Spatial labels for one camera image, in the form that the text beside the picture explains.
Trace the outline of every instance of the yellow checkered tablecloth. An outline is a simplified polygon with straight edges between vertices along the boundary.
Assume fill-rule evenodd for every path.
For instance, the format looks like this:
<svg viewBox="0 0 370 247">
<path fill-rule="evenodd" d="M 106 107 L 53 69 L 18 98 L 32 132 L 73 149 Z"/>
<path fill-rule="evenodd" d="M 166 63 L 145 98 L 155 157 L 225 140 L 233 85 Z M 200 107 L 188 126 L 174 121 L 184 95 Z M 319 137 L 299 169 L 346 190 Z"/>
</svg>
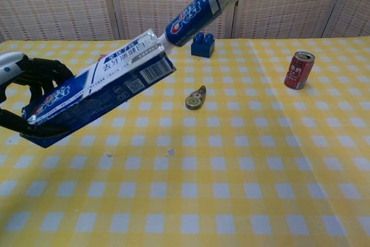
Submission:
<svg viewBox="0 0 370 247">
<path fill-rule="evenodd" d="M 0 51 L 77 73 L 123 43 Z M 300 91 L 283 84 L 297 50 L 316 56 Z M 370 246 L 370 37 L 169 56 L 173 75 L 48 149 L 1 129 L 0 246 Z M 202 84 L 203 108 L 187 110 Z M 7 95 L 17 113 L 29 100 Z"/>
</svg>

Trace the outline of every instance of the blue lego brick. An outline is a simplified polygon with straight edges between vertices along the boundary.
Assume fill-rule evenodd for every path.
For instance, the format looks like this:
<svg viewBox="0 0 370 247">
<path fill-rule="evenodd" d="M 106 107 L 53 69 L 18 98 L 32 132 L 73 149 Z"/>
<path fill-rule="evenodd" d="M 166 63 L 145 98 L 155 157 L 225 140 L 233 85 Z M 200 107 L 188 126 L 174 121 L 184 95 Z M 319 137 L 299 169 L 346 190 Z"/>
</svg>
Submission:
<svg viewBox="0 0 370 247">
<path fill-rule="evenodd" d="M 204 37 L 202 32 L 199 32 L 193 39 L 191 44 L 191 55 L 210 58 L 214 51 L 214 38 L 212 34 L 207 34 Z"/>
</svg>

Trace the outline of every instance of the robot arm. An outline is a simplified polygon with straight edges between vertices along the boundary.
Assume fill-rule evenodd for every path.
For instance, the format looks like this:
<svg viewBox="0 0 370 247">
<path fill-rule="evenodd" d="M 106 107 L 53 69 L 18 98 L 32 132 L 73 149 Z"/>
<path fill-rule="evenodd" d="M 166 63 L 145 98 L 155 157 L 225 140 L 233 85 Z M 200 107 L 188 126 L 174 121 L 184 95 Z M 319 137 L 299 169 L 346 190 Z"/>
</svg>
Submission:
<svg viewBox="0 0 370 247">
<path fill-rule="evenodd" d="M 58 60 L 31 59 L 19 51 L 0 53 L 0 104 L 6 100 L 5 90 L 11 83 L 29 86 L 32 102 L 52 90 L 53 82 L 60 85 L 72 77 L 73 73 Z M 68 132 L 63 126 L 31 125 L 26 119 L 4 109 L 0 109 L 0 126 L 40 138 Z"/>
</svg>

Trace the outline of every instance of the toothpaste box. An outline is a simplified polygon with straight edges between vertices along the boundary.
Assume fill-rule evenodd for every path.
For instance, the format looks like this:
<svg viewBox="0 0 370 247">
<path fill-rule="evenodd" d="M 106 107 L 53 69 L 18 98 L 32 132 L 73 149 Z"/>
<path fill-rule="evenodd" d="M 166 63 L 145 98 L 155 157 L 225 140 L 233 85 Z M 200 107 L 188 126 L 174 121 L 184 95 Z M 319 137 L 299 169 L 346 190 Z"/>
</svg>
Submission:
<svg viewBox="0 0 370 247">
<path fill-rule="evenodd" d="M 47 148 L 176 71 L 152 30 L 22 109 L 30 124 L 67 125 L 67 134 L 25 139 Z"/>
</svg>

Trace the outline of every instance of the beige wall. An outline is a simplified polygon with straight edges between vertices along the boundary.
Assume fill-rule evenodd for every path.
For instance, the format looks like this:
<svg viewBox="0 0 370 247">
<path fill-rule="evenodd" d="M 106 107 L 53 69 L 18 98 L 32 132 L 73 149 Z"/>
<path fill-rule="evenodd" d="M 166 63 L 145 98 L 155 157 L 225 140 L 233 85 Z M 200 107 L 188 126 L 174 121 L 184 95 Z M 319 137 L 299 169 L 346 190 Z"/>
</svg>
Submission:
<svg viewBox="0 0 370 247">
<path fill-rule="evenodd" d="M 132 39 L 192 0 L 0 0 L 0 41 Z M 370 35 L 370 0 L 240 0 L 206 28 L 217 38 Z"/>
</svg>

